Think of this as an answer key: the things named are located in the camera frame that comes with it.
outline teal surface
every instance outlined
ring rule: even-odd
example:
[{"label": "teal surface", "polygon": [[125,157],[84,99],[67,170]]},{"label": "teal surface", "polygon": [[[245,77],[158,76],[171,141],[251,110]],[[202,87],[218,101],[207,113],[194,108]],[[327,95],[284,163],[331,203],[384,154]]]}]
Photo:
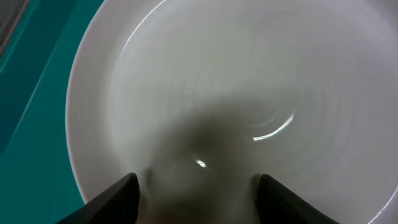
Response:
[{"label": "teal surface", "polygon": [[0,67],[0,155],[19,124],[75,0],[31,0]]},{"label": "teal surface", "polygon": [[77,47],[102,1],[76,0],[0,156],[0,223],[54,223],[83,205],[68,158],[65,98]]}]

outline white bowl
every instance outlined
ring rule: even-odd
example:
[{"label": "white bowl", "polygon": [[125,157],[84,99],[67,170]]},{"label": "white bowl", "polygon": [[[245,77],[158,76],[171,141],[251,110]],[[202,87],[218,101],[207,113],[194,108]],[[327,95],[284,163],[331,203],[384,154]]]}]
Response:
[{"label": "white bowl", "polygon": [[83,200],[135,172],[149,201],[210,186],[249,223],[260,173],[370,222],[398,181],[397,34],[382,1],[105,1],[67,95]]}]

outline teal table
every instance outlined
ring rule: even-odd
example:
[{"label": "teal table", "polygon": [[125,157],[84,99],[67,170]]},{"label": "teal table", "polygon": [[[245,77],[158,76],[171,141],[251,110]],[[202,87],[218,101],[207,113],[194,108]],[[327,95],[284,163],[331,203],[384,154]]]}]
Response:
[{"label": "teal table", "polygon": [[54,223],[83,205],[65,139],[68,77],[103,0],[76,0],[28,107],[0,156],[0,223]]}]

